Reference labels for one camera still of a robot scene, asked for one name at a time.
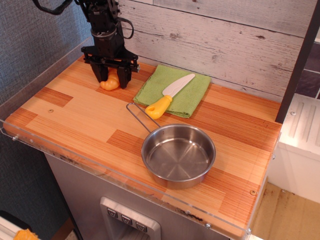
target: control panel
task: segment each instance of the control panel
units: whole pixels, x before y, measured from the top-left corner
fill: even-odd
[[[136,240],[161,240],[161,226],[155,220],[104,196],[100,208],[112,239],[132,239],[134,235]]]

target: wood grain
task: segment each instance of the wood grain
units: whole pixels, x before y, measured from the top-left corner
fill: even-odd
[[[153,0],[156,6],[304,38],[315,0]]]
[[[283,97],[302,37],[130,0],[120,5],[135,29],[125,44],[138,56]]]
[[[320,204],[268,183],[252,234],[264,240],[318,240]]]
[[[105,91],[80,59],[8,117],[4,127],[22,141],[192,221],[212,223],[213,229],[242,238],[257,200],[250,191],[260,190],[281,129],[274,122],[279,104],[211,85],[191,118],[165,113],[157,120],[161,126],[194,125],[216,147],[213,168],[202,183],[167,189],[144,166],[140,150],[149,133],[126,109],[154,70],[141,64],[126,89]]]

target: wooden cutting board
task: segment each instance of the wooden cutting board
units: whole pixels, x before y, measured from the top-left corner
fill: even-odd
[[[140,67],[126,89],[106,91],[90,65],[79,59],[10,115],[4,128],[42,151],[192,221],[209,222],[213,229],[241,238],[281,129],[274,122],[280,104],[210,84],[191,118],[165,113],[157,120],[161,126],[199,127],[216,147],[215,162],[202,183],[183,190],[166,189],[153,181],[141,158],[149,133],[126,109],[156,69],[143,63]],[[151,121],[145,124],[156,128]]]

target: screw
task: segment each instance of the screw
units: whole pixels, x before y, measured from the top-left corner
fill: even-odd
[[[255,195],[257,195],[257,191],[255,191],[255,190],[250,190],[250,194],[251,194],[252,196],[255,196]]]

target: toy knife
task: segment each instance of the toy knife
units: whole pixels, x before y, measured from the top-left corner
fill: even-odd
[[[187,76],[184,76],[182,78],[179,78],[178,80],[171,83],[169,86],[167,86],[163,91],[163,97],[160,98],[157,102],[149,105],[145,112],[152,118],[152,119],[158,119],[160,118],[164,112],[169,107],[170,103],[172,102],[172,98],[181,90],[183,89],[196,75],[195,74],[189,74]]]

